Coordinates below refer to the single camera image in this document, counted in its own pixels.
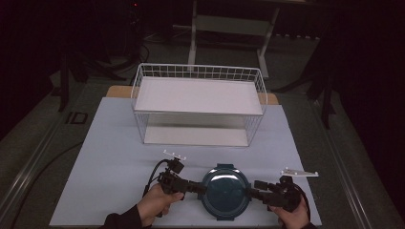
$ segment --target dark background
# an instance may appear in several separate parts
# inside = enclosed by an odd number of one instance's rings
[[[267,17],[266,8],[257,10],[262,1],[248,1],[251,10],[238,8],[246,1],[205,1],[199,8],[212,14]],[[111,54],[125,55],[131,50],[121,45],[133,32],[131,23],[137,23],[136,32],[143,32],[139,23],[144,23],[166,37],[171,35],[171,25],[191,23],[192,1],[137,1],[136,15],[134,3],[0,2],[0,139],[53,89],[49,75],[60,68],[62,41],[108,62]],[[225,10],[229,6],[234,10]],[[311,61],[333,73],[333,88],[340,93],[375,170],[405,218],[401,201],[405,193],[404,3],[357,1],[351,6],[330,0],[281,6],[274,33],[288,34],[291,39],[322,37]]]

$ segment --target white paper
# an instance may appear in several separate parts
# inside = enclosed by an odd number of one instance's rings
[[[234,164],[249,182],[278,182],[286,166],[303,170],[286,116],[281,106],[268,106],[249,147],[197,147],[142,144],[131,99],[103,98],[93,124],[60,197],[51,226],[98,226],[110,213],[122,214],[140,199],[164,150],[186,156],[180,176],[202,181],[217,163]],[[307,179],[294,179],[308,195],[311,221],[320,225]],[[172,204],[170,214],[157,219],[157,227],[266,227],[278,225],[277,217],[253,199],[234,221],[216,221],[196,194]]]

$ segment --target black cable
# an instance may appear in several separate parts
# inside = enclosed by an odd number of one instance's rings
[[[143,190],[143,195],[142,195],[142,197],[145,197],[146,193],[149,191],[149,188],[150,188],[150,185],[151,185],[152,181],[155,180],[155,179],[153,179],[153,176],[155,175],[155,172],[158,170],[159,166],[160,166],[163,162],[169,163],[170,160],[168,160],[168,159],[163,159],[163,160],[161,160],[161,161],[158,162],[158,164],[155,166],[155,169],[153,170],[151,176],[149,177],[148,183],[145,185],[145,189]]]
[[[150,51],[145,45],[141,44],[141,46],[146,50],[146,57],[142,61],[142,59],[140,58],[140,55],[139,55],[139,61],[140,61],[140,63],[147,63],[148,59],[149,59]],[[132,76],[131,80],[129,81],[129,86],[134,85],[134,81],[135,81],[135,78],[137,77],[137,73],[138,73],[138,71],[136,73],[134,73],[134,75]]]
[[[77,147],[77,146],[79,146],[79,145],[81,145],[81,144],[83,144],[83,141],[81,141],[81,142],[77,143],[76,145],[71,146],[71,147],[68,148],[67,150],[64,150],[63,152],[59,153],[59,155],[57,155],[57,156],[54,157],[50,162],[48,162],[48,163],[45,165],[45,167],[42,168],[42,170],[36,175],[35,179],[32,181],[32,185],[31,185],[30,188],[27,190],[27,193],[25,194],[24,198],[21,200],[20,207],[18,208],[17,213],[16,213],[16,215],[15,215],[15,217],[14,217],[14,220],[12,221],[11,229],[14,228],[15,223],[17,222],[18,217],[19,217],[19,215],[20,215],[20,213],[21,213],[21,210],[23,209],[24,203],[25,203],[25,201],[27,200],[30,191],[32,190],[32,187],[35,185],[35,183],[38,181],[38,179],[41,177],[41,175],[45,172],[45,170],[48,169],[48,167],[50,167],[50,165],[53,164],[58,158],[60,158],[61,156],[63,156],[64,154],[68,153],[69,151],[71,151],[72,149],[74,149],[75,147]]]

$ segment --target hand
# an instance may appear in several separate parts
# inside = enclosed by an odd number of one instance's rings
[[[137,204],[142,227],[151,225],[155,220],[155,216],[160,212],[167,215],[170,204],[181,200],[183,197],[183,193],[165,194],[160,184],[152,186],[145,197]]]
[[[291,213],[281,207],[269,206],[278,217],[281,223],[284,223],[287,229],[301,229],[309,224],[307,210],[304,197],[301,196],[301,202],[298,207]]]

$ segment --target person's arm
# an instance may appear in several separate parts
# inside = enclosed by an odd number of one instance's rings
[[[142,228],[142,221],[139,216],[137,205],[122,215],[113,213],[107,216],[104,225],[99,229],[140,229]]]
[[[287,229],[316,229],[316,227],[309,221],[307,213],[308,206],[302,196],[300,204],[292,212],[288,212],[281,207],[269,207],[271,211],[279,217],[281,224]]]
[[[159,213],[167,215],[170,204],[181,200],[183,193],[166,195],[155,184],[142,200],[122,215],[110,214],[99,229],[140,229],[150,227]]]

